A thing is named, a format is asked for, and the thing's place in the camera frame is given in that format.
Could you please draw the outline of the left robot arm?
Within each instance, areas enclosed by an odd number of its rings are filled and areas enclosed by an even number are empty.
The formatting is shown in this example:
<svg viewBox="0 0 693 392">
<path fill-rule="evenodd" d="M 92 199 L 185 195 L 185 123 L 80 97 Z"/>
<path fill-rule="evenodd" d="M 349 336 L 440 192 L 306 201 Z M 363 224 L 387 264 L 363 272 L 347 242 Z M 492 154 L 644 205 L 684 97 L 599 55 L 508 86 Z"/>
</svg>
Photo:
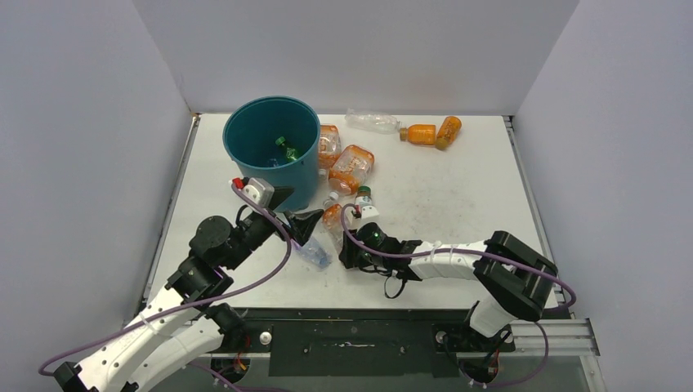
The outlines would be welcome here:
<svg viewBox="0 0 693 392">
<path fill-rule="evenodd" d="M 92 343 L 95 352 L 86 358 L 64 361 L 52 372 L 40 367 L 40 374 L 53 378 L 63 391 L 150 391 L 202 354 L 237 350 L 245 336 L 244 320 L 225 300 L 278 274 L 293 244 L 309 241 L 324 212 L 287 212 L 280 220 L 275 208 L 293 188 L 274 188 L 255 178 L 235 179 L 230 186 L 252 213 L 235 223 L 223 216 L 202 220 L 188 256 L 124 329 Z M 285 242 L 280 263 L 255 283 L 231 291 L 227 271 L 274 235 Z"/>
</svg>

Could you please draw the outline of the large orange tea bottle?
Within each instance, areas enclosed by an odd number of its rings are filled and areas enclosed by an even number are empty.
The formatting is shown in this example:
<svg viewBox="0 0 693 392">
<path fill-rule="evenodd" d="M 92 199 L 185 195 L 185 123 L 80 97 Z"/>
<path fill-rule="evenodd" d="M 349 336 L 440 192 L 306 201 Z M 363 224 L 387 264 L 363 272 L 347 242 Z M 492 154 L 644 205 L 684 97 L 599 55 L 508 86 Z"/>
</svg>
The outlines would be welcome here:
<svg viewBox="0 0 693 392">
<path fill-rule="evenodd" d="M 329 188 L 341 195 L 355 194 L 369 178 L 375 157 L 359 145 L 348 145 L 329 168 Z"/>
</svg>

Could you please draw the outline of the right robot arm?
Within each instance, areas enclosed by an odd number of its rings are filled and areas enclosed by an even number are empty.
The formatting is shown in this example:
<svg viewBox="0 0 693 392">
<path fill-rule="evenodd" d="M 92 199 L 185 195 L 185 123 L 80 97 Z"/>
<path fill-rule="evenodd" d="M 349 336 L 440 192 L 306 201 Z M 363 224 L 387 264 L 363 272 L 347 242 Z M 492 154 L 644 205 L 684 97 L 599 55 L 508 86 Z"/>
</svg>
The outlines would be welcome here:
<svg viewBox="0 0 693 392">
<path fill-rule="evenodd" d="M 398 240 L 374 222 L 345 230 L 340 261 L 348 269 L 371 266 L 403 283 L 434 278 L 476 281 L 486 294 L 463 323 L 465 344 L 482 350 L 511 322 L 536 322 L 543 316 L 557 283 L 557 266 L 512 234 L 497 230 L 490 238 L 453 245 Z"/>
</svg>

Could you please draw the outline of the small clear water bottle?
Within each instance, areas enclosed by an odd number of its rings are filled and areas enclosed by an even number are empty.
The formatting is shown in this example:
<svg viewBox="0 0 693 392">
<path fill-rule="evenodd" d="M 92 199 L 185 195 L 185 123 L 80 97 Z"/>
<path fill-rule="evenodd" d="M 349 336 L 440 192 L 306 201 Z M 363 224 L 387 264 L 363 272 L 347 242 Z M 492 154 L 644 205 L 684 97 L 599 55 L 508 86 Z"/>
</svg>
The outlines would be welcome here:
<svg viewBox="0 0 693 392">
<path fill-rule="evenodd" d="M 303 245 L 293 242 L 293 250 L 304 261 L 309 262 L 320 269 L 325 269 L 332 263 L 332 257 L 327 253 L 325 248 L 315 236 L 311 236 Z"/>
</svg>

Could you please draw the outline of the green plastic bottle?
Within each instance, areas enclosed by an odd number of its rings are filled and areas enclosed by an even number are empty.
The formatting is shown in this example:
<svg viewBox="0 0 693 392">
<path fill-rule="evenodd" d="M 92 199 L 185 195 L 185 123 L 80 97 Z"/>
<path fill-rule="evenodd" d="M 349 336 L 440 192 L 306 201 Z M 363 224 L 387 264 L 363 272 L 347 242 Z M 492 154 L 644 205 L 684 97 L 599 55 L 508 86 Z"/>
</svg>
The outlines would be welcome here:
<svg viewBox="0 0 693 392">
<path fill-rule="evenodd" d="M 279 148 L 287 163 L 296 162 L 302 156 L 299 150 L 283 136 L 275 140 L 275 145 Z"/>
</svg>

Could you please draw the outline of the orange label tea bottle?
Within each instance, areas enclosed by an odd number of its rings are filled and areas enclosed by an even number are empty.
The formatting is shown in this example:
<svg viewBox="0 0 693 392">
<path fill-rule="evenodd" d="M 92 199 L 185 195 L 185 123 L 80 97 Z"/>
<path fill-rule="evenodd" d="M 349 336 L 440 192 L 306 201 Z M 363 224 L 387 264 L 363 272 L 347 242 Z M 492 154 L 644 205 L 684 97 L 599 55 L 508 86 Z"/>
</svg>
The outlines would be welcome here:
<svg viewBox="0 0 693 392">
<path fill-rule="evenodd" d="M 341 195 L 336 191 L 330 191 L 323 202 L 324 214 L 322 225 L 329 234 L 336 253 L 340 253 L 343 247 L 343 227 L 341 223 L 342 205 L 339 203 Z"/>
</svg>

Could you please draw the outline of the starbucks bottle green cap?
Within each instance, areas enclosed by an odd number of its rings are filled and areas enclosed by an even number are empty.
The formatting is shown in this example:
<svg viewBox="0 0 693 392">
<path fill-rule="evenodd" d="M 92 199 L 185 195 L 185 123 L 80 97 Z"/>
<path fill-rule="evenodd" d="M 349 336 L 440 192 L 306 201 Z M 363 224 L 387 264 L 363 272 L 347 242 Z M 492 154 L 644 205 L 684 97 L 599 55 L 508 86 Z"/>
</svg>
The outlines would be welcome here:
<svg viewBox="0 0 693 392">
<path fill-rule="evenodd" d="M 372 191 L 368 186 L 362 185 L 358 188 L 355 194 L 355 205 L 359 212 L 373 206 Z"/>
</svg>

